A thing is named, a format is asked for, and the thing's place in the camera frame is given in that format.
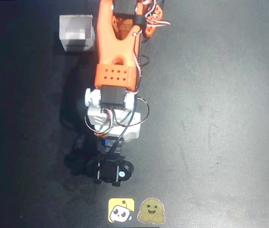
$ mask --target wire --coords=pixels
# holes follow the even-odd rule
[[[134,51],[134,54],[136,56],[136,53],[135,53],[135,44],[136,44],[136,37],[138,34],[141,34],[142,33],[142,30],[140,30],[138,33],[133,33],[133,35],[135,36],[135,40],[134,40],[134,46],[133,46],[133,51]],[[141,57],[141,45],[142,45],[142,35],[140,36],[140,40],[139,40],[139,62],[140,62],[140,57]],[[114,151],[116,150],[118,144],[119,144],[119,141],[122,139],[122,137],[124,136],[125,132],[127,131],[127,129],[129,128],[133,118],[134,118],[134,114],[135,114],[135,111],[136,111],[136,107],[137,107],[137,98],[138,98],[138,87],[136,88],[137,91],[135,91],[135,95],[134,95],[134,107],[133,107],[133,111],[132,111],[132,115],[129,119],[129,122],[128,124],[125,126],[125,129],[122,131],[122,133],[120,134],[120,136],[116,139],[116,141],[114,142],[114,144],[112,145],[112,147],[110,148],[110,150],[108,151],[108,154],[113,154]]]
[[[151,19],[153,20],[153,21],[151,21],[151,20],[147,19],[147,22],[148,22],[147,26],[149,26],[149,27],[162,27],[162,26],[165,26],[165,25],[171,25],[170,21],[167,21],[167,20],[157,20],[151,14],[154,11],[154,9],[155,9],[156,4],[157,4],[157,0],[153,0],[153,6],[152,6],[151,10],[149,10],[145,14],[146,19],[147,19],[148,16],[151,16]]]
[[[127,129],[129,128],[132,120],[133,120],[133,117],[134,117],[134,114],[135,114],[135,111],[136,111],[136,107],[137,107],[137,102],[134,102],[134,108],[133,108],[133,111],[132,111],[132,115],[129,119],[129,122],[128,124],[125,126],[125,129],[122,131],[121,135],[117,138],[117,140],[114,142],[114,144],[112,145],[112,147],[110,148],[110,150],[108,151],[108,154],[113,154],[115,149],[117,148],[118,144],[119,144],[119,141],[122,139],[122,137],[124,136],[125,132],[127,131]]]
[[[141,101],[143,101],[143,102],[145,103],[145,105],[146,105],[147,108],[148,108],[148,113],[147,113],[145,119],[143,119],[142,121],[140,121],[140,122],[138,122],[138,123],[129,125],[129,127],[132,127],[132,126],[136,126],[136,125],[142,124],[142,123],[144,123],[144,122],[148,119],[148,117],[149,117],[150,107],[149,107],[148,102],[147,102],[144,98],[142,98],[142,97],[138,97],[137,99],[138,99],[138,100],[141,100]],[[114,119],[115,119],[115,122],[116,122],[119,126],[126,127],[126,125],[123,125],[123,124],[117,122],[116,113],[115,113],[114,110],[113,110],[113,117],[114,117]]]
[[[156,6],[156,3],[157,3],[157,0],[153,0],[153,6],[152,6],[151,10],[149,10],[149,11],[145,14],[145,17],[146,17],[146,18],[148,17],[148,15],[149,15],[151,12],[154,11],[155,6]]]
[[[148,27],[163,27],[163,26],[166,26],[166,25],[148,25]]]
[[[109,127],[108,127],[105,131],[103,131],[103,132],[96,131],[96,130],[94,130],[92,127],[89,126],[89,124],[88,124],[88,122],[87,122],[87,118],[86,118],[86,117],[87,117],[87,113],[88,113],[88,109],[87,109],[87,111],[86,111],[86,114],[85,114],[85,117],[84,117],[84,119],[85,119],[85,123],[86,123],[87,127],[88,127],[91,131],[93,131],[94,133],[97,133],[97,134],[105,134],[107,131],[109,131],[109,129],[110,129],[110,128],[112,127],[112,125],[113,125],[113,117],[112,117],[112,115],[111,115],[109,109],[105,108],[104,110],[105,110],[105,112],[106,112],[106,114],[107,114],[107,116],[108,116],[108,118],[109,118],[110,123],[109,123]]]
[[[141,33],[142,33],[142,30],[140,30],[138,33],[133,32],[132,35],[135,36],[135,40],[136,40],[137,35],[139,35]],[[137,69],[139,71],[139,76],[138,76],[137,85],[136,85],[136,91],[128,91],[129,93],[132,93],[132,94],[135,94],[135,95],[139,92],[139,85],[140,85],[140,82],[141,82],[141,79],[142,79],[142,67],[139,64],[140,56],[141,56],[141,38],[142,38],[142,36],[140,36],[139,59],[138,59],[138,57],[137,57],[137,55],[135,53],[135,41],[134,41],[134,47],[133,47],[133,58],[134,58],[136,67],[137,67]]]

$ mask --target white wire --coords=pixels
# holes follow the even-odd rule
[[[159,24],[166,24],[166,25],[171,25],[170,21],[166,21],[166,20],[156,20],[151,14],[150,14],[152,20],[154,20],[156,23],[159,23]]]
[[[163,27],[163,26],[167,26],[167,25],[150,25],[150,24],[147,25],[147,27]]]
[[[142,33],[142,31],[143,30],[140,30],[138,33],[133,33],[133,35],[136,37],[138,34],[141,34]],[[139,70],[139,84],[140,84],[140,81],[141,81],[141,79],[142,79],[142,68],[141,68],[141,66],[140,66],[140,64],[139,64],[139,60],[138,60],[138,57],[137,57],[137,55],[136,55],[136,53],[135,53],[135,49],[133,49],[133,58],[134,58],[134,62],[135,62],[135,64],[136,64],[136,67],[138,68],[138,70]],[[139,91],[129,91],[130,93],[132,93],[132,94],[137,94]]]
[[[148,5],[150,3],[150,0],[142,1],[141,2],[143,5]]]
[[[146,18],[148,17],[148,15],[149,15],[151,12],[153,12],[153,10],[155,9],[155,5],[156,5],[156,3],[157,3],[157,0],[153,0],[153,7],[152,7],[151,10],[149,10],[149,11],[145,14],[145,17],[146,17]]]

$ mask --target black plastic part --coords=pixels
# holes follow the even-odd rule
[[[103,85],[101,107],[108,109],[124,109],[125,87]]]
[[[134,19],[137,0],[114,0],[113,14],[118,18]]]
[[[147,20],[145,15],[135,15],[133,25],[138,25],[143,31],[145,31],[147,26]]]
[[[124,161],[122,156],[107,155],[104,158],[92,159],[87,164],[87,175],[93,177],[93,182],[100,184],[102,181],[112,183],[113,186],[119,187],[122,181],[127,181],[134,171],[133,165],[129,161]],[[123,171],[124,177],[118,176],[116,180],[117,171]]]
[[[125,176],[119,177],[119,180],[127,181],[131,177],[132,172],[134,171],[134,167],[131,162],[124,161],[123,164],[120,165],[120,171],[123,171],[125,173]]]

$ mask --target emoji sticker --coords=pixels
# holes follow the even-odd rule
[[[112,198],[109,200],[109,222],[126,222],[132,219],[134,212],[133,199]]]
[[[163,203],[156,198],[148,198],[144,200],[139,209],[138,220],[143,223],[164,223],[165,215]]]

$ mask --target hugging face emoji sticker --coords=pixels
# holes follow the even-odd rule
[[[139,209],[138,220],[143,223],[164,223],[165,215],[163,203],[156,198],[148,198],[143,201]]]

